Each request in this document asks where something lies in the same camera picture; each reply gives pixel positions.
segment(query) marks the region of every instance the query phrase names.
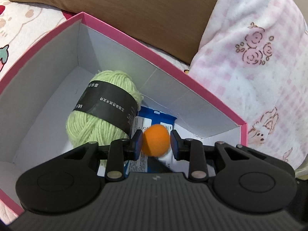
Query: cardboard box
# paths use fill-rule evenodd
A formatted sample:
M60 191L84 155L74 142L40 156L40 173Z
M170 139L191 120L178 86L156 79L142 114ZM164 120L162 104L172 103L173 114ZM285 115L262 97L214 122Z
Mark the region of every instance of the cardboard box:
M246 123L213 94L140 42L80 13L28 49L0 81L2 196L20 204L17 178L72 148L67 117L102 70L128 73L143 105L177 117L182 138L246 145Z

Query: green yarn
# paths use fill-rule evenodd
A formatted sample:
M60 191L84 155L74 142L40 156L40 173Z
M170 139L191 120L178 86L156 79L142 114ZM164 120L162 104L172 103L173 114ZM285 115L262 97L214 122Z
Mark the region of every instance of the green yarn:
M128 92L137 102L138 111L141 107L142 95L136 89L129 75L122 71L103 71L93 77L91 81L103 81L114 84ZM66 123L66 131L73 147L78 147L89 141L96 141L101 145L109 145L120 138L128 138L118 127L80 111L72 111Z

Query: pink and white blanket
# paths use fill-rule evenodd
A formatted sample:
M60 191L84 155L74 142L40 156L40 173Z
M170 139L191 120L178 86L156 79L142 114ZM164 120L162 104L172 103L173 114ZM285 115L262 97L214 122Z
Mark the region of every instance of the pink and white blanket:
M218 0L189 72L248 123L249 147L294 169L308 153L307 44L293 0Z

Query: pillow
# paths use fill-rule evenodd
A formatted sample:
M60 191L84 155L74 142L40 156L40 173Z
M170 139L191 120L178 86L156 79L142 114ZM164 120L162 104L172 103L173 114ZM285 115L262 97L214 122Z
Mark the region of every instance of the pillow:
M84 11L189 64L217 0L10 0Z

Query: ball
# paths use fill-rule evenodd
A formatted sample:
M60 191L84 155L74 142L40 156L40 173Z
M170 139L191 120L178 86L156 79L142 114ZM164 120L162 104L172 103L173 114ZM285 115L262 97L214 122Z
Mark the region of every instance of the ball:
M150 126L143 133L142 151L149 157L160 157L170 147L170 135L168 130L160 124Z

